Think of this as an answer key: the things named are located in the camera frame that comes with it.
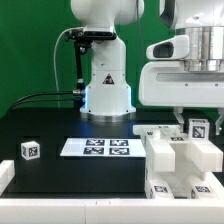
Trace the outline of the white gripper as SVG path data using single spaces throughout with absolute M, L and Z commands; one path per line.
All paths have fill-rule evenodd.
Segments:
M 182 61 L 147 63 L 140 75 L 139 101 L 145 106 L 175 107 L 173 114 L 184 130 L 182 107 L 219 108 L 216 135 L 224 123 L 224 69 L 187 72 Z

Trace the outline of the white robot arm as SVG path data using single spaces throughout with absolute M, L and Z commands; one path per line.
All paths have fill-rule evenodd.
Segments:
M 92 51 L 91 81 L 80 112 L 97 120 L 135 111 L 125 80 L 126 46 L 117 25 L 139 21 L 144 0 L 71 0 L 82 26 L 69 32 L 76 56 Z M 174 36 L 141 51 L 138 99 L 144 106 L 216 108 L 224 123 L 224 0 L 159 0 L 159 18 Z

